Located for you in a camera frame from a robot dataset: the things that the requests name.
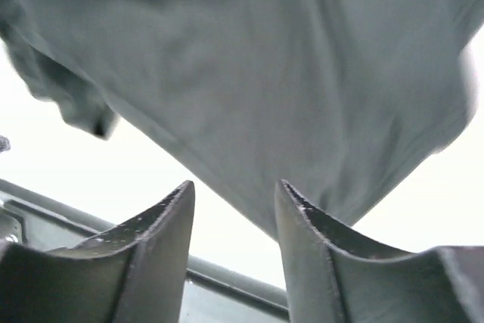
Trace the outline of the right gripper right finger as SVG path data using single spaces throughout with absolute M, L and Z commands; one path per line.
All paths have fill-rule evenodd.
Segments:
M 483 249 L 409 253 L 353 230 L 291 184 L 275 190 L 290 320 L 481 322 Z

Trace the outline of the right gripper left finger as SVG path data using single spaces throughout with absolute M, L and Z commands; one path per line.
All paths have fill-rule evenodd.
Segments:
M 1 242 L 3 322 L 177 322 L 195 191 L 159 203 L 74 247 Z

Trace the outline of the black t shirt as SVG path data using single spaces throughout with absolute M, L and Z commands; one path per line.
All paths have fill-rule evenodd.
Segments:
M 271 237 L 275 183 L 355 223 L 466 128 L 483 0 L 1 0 L 35 98 L 121 116 Z

